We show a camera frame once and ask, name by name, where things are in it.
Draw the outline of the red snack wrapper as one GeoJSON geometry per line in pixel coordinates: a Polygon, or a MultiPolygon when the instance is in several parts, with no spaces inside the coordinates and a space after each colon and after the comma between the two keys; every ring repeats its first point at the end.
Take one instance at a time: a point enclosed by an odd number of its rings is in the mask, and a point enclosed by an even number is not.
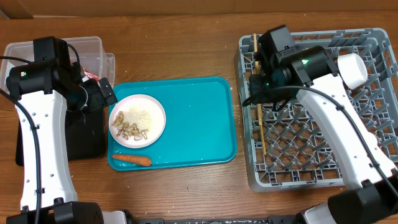
{"type": "Polygon", "coordinates": [[[80,76],[81,82],[85,82],[89,79],[93,79],[96,82],[99,82],[99,77],[94,75],[93,73],[89,72],[86,70],[84,67],[82,67],[78,62],[73,62],[71,61],[71,69],[73,72],[73,79],[77,82],[78,78],[76,77],[77,73],[80,76]]]}

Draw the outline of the white round plate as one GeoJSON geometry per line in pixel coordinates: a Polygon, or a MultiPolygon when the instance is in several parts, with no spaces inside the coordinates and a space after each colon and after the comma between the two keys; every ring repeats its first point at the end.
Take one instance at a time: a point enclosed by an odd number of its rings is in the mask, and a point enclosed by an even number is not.
{"type": "Polygon", "coordinates": [[[151,145],[156,142],[164,132],[166,125],[166,114],[163,106],[153,97],[149,95],[136,94],[127,96],[117,103],[109,115],[109,134],[112,138],[122,146],[139,149],[151,145]],[[117,137],[118,130],[111,125],[119,111],[126,111],[129,109],[146,110],[152,116],[152,129],[147,132],[147,139],[135,141],[133,137],[128,140],[121,136],[117,137]]]}

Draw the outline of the wooden chopstick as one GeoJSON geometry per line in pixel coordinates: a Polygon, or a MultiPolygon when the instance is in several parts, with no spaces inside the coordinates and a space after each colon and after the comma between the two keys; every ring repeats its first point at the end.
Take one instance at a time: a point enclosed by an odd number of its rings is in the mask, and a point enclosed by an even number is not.
{"type": "MultiPolygon", "coordinates": [[[[256,35],[256,33],[253,33],[253,36],[254,36],[254,52],[257,53],[258,46],[257,46],[257,35],[256,35]]],[[[258,61],[254,62],[254,72],[255,72],[256,75],[260,74],[260,66],[259,66],[259,62],[258,61]]],[[[262,120],[262,105],[260,103],[257,104],[257,116],[258,116],[258,122],[259,122],[259,127],[260,127],[262,151],[263,151],[263,155],[266,156],[267,150],[266,150],[266,142],[265,142],[265,139],[264,139],[264,127],[263,127],[263,120],[262,120]]]]}

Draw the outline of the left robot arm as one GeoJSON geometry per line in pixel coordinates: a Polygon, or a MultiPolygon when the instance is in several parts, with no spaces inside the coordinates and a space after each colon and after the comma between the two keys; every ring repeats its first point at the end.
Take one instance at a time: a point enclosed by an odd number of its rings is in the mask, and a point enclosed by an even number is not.
{"type": "Polygon", "coordinates": [[[75,147],[104,144],[103,110],[117,101],[107,78],[84,80],[74,47],[56,37],[35,39],[33,61],[11,68],[1,94],[19,117],[24,160],[21,211],[8,223],[132,223],[127,210],[104,212],[81,202],[68,166],[67,125],[75,147]]]}

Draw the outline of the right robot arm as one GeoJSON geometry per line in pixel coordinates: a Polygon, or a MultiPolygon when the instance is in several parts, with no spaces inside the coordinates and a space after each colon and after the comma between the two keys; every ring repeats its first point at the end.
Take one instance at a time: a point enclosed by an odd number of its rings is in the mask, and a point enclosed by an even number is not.
{"type": "Polygon", "coordinates": [[[346,190],[298,213],[295,223],[375,223],[397,213],[397,167],[383,153],[346,95],[368,79],[362,58],[332,59],[322,46],[301,49],[279,26],[254,39],[260,72],[249,80],[253,103],[296,99],[333,151],[346,190]]]}

